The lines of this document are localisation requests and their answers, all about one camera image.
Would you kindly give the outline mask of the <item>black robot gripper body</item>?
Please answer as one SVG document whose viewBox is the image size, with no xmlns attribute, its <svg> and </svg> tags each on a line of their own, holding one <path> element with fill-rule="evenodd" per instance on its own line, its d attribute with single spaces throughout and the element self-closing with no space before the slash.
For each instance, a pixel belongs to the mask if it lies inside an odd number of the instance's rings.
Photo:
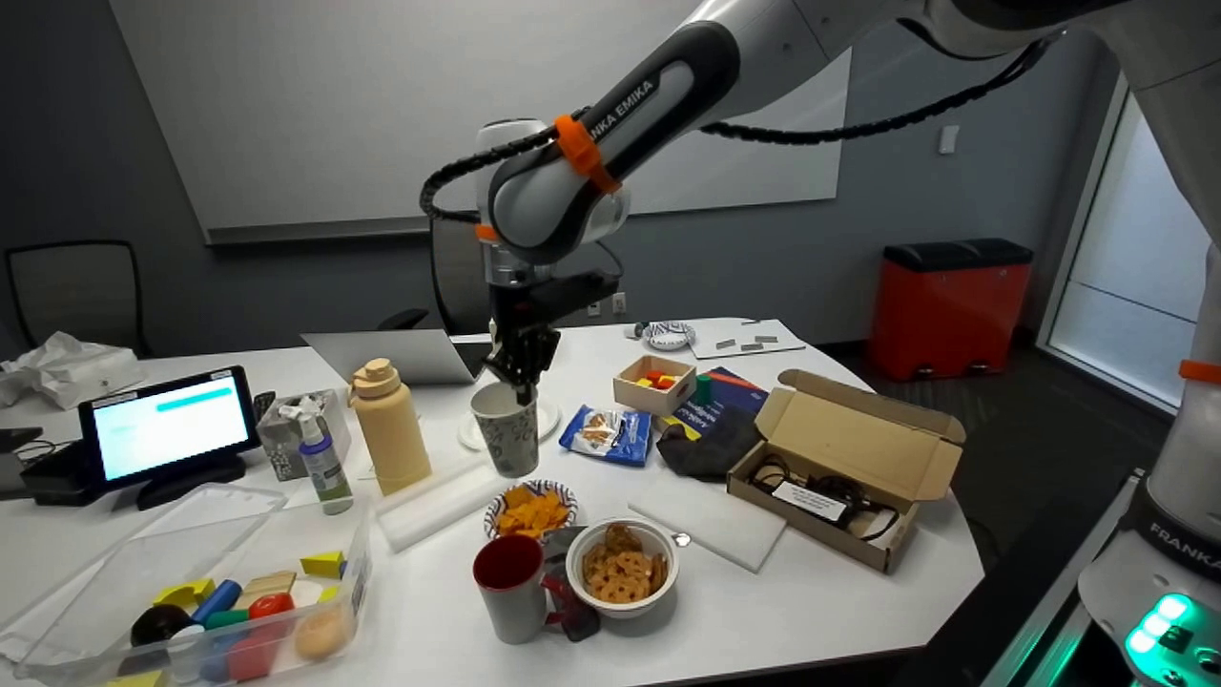
<svg viewBox="0 0 1221 687">
<path fill-rule="evenodd" d="M 558 324 L 576 308 L 586 308 L 619 290 L 614 272 L 568 272 L 558 276 L 549 262 L 531 262 L 506 248 L 487 257 L 493 285 L 493 355 L 553 363 L 559 345 Z"/>
</svg>

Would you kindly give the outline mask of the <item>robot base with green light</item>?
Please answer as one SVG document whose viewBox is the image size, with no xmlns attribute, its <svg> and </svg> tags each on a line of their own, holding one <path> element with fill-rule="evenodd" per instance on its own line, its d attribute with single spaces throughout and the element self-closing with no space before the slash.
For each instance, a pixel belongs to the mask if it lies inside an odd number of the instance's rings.
<svg viewBox="0 0 1221 687">
<path fill-rule="evenodd" d="M 1130 687 L 1221 687 L 1221 363 L 1184 357 L 1184 406 L 1027 616 L 985 687 L 1064 687 L 1098 637 Z"/>
</svg>

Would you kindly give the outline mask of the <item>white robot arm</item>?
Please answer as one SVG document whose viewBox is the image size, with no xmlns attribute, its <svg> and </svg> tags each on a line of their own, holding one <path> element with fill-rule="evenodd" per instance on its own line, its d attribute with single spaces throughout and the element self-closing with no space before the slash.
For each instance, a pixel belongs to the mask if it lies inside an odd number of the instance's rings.
<svg viewBox="0 0 1221 687">
<path fill-rule="evenodd" d="M 553 120 L 501 120 L 483 146 L 429 170 L 420 210 L 468 176 L 457 214 L 493 248 L 493 374 L 535 392 L 558 351 L 558 319 L 609 290 L 602 276 L 549 267 L 624 220 L 628 181 L 685 135 L 764 146 L 824 146 L 824 127 L 768 127 L 886 28 L 950 60 L 986 60 L 1017 79 L 1064 33 L 1089 33 L 1123 69 L 1161 158 L 1208 229 L 1221 224 L 1221 0 L 698 0 L 596 98 Z"/>
</svg>

